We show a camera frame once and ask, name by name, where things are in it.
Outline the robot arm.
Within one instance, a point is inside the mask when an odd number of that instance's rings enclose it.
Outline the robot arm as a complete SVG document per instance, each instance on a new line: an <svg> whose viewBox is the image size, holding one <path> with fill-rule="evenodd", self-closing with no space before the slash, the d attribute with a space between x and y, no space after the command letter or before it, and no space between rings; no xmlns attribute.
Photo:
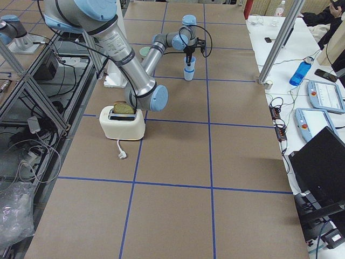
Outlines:
<svg viewBox="0 0 345 259"><path fill-rule="evenodd" d="M161 111L168 102L168 90L152 74L166 46L153 43L145 59L137 59L134 49L118 26L116 1L44 1L45 23L57 30L96 38L110 60L126 77L126 101L134 108Z"/></svg>
<svg viewBox="0 0 345 259"><path fill-rule="evenodd" d="M148 75L152 75L161 58L168 48L173 48L185 54L184 80L191 81L194 78L197 48L204 53L206 41L196 36L197 19L194 15L185 15L182 18L182 26L176 32L159 33L153 37L153 43L149 48L142 66Z"/></svg>

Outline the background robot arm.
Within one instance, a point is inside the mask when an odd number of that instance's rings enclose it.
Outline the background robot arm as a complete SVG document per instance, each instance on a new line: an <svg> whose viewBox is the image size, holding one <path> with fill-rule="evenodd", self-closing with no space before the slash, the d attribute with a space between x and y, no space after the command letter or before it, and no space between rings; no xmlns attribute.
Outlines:
<svg viewBox="0 0 345 259"><path fill-rule="evenodd" d="M8 45L15 54L34 54L40 46L42 38L37 42L35 36L30 35L16 15L1 17L1 42Z"/></svg>

